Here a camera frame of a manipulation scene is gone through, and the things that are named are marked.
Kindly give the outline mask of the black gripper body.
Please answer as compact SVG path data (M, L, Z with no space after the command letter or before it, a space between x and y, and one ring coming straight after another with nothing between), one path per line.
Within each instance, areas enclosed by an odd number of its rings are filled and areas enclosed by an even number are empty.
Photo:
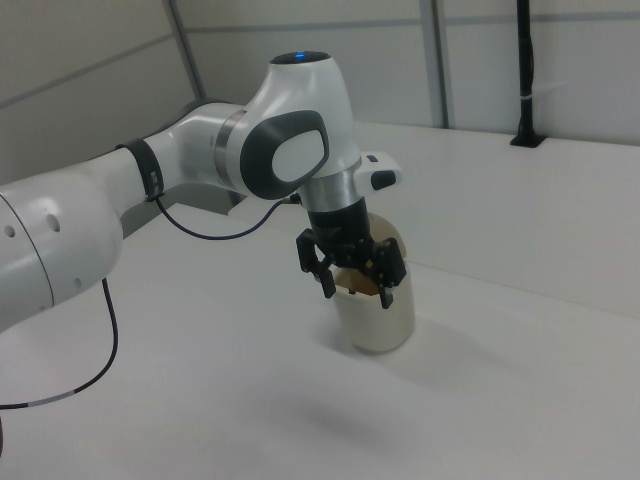
M370 223L366 201L330 212L308 212L311 230L306 232L307 250L318 263L316 249L325 258L341 268L350 268L369 273L374 241L370 234Z

